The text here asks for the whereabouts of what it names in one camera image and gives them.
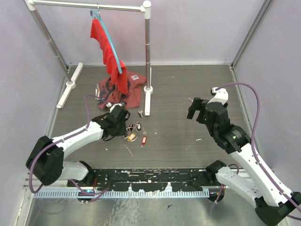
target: hanger hook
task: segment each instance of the hanger hook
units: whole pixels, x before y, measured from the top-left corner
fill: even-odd
[[[100,16],[100,11],[99,11],[99,4],[97,2],[97,8],[98,8],[98,15]]]

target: yellow tag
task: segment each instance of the yellow tag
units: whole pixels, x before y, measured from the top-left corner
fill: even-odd
[[[130,136],[128,136],[127,141],[132,142],[132,141],[136,140],[135,138],[136,138],[136,134],[132,133]]]

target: white panel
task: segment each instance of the white panel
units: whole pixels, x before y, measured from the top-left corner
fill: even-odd
[[[300,12],[299,0],[275,0],[237,65],[239,80],[253,85],[260,96],[259,152],[293,191],[301,191]],[[254,120],[255,97],[243,91]],[[293,215],[301,217],[297,211]]]
[[[0,225],[17,217],[26,160],[46,132],[63,73],[22,0],[0,7]]]
[[[143,0],[98,3],[140,6]],[[152,64],[220,64],[233,61],[263,0],[152,0],[151,3]],[[90,9],[53,6],[38,6],[38,9],[67,63],[102,64],[99,45],[90,38]],[[143,14],[101,10],[101,17],[121,60],[126,64],[144,64]]]

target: folded clothing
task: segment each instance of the folded clothing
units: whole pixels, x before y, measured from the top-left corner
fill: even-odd
[[[135,108],[140,106],[141,86],[146,82],[146,77],[135,72],[127,72],[127,90],[125,95],[120,92],[112,83],[111,77],[102,80],[96,85],[95,95],[112,104],[120,103],[122,100],[127,103],[126,108]],[[106,104],[100,101],[98,107],[106,109]]]
[[[98,19],[92,21],[90,37],[98,41],[103,51],[103,63],[106,65],[107,73],[111,76],[112,84],[117,84],[117,89],[127,95],[127,68],[123,62],[119,60],[122,74],[119,73],[111,45]]]

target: white wall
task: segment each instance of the white wall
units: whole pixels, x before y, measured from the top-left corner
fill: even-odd
[[[97,0],[65,0],[97,3]],[[151,0],[152,64],[231,63],[263,0]],[[140,6],[143,0],[101,0],[99,4]],[[90,39],[90,9],[38,6],[67,63],[102,64]],[[119,57],[144,64],[142,13],[101,10]]]
[[[0,28],[0,225],[11,226],[63,74],[22,0],[1,1]]]
[[[237,73],[253,85],[261,100],[257,141],[260,152],[277,176],[293,191],[301,192],[301,1],[274,0],[242,55]],[[244,89],[251,118],[253,94]],[[294,216],[301,217],[297,211]]]

